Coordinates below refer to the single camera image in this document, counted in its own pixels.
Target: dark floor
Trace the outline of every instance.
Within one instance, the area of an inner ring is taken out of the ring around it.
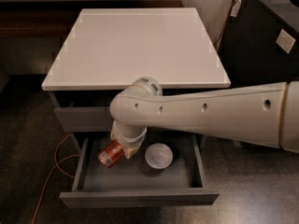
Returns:
[[[1,224],[30,223],[65,136],[42,80],[12,77],[0,95]],[[60,157],[73,153],[67,140]],[[36,223],[299,223],[299,154],[208,137],[202,158],[206,185],[220,194],[212,206],[70,210],[59,193],[72,179],[55,171]],[[75,162],[64,168],[75,173]]]

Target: white bowl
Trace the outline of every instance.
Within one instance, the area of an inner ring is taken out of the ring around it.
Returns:
[[[170,147],[161,143],[149,146],[145,156],[149,166],[154,169],[164,169],[168,167],[173,159]]]

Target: can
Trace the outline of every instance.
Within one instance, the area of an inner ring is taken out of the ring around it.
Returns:
[[[123,145],[116,139],[109,143],[103,150],[97,153],[98,160],[107,168],[111,168],[124,156]]]

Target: white table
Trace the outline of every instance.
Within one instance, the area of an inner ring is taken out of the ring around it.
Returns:
[[[195,8],[83,9],[42,88],[226,88],[230,80]]]

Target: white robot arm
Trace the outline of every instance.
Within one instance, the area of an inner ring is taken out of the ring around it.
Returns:
[[[228,138],[299,152],[299,82],[163,96],[142,77],[111,103],[112,139],[126,158],[139,149],[147,127]]]

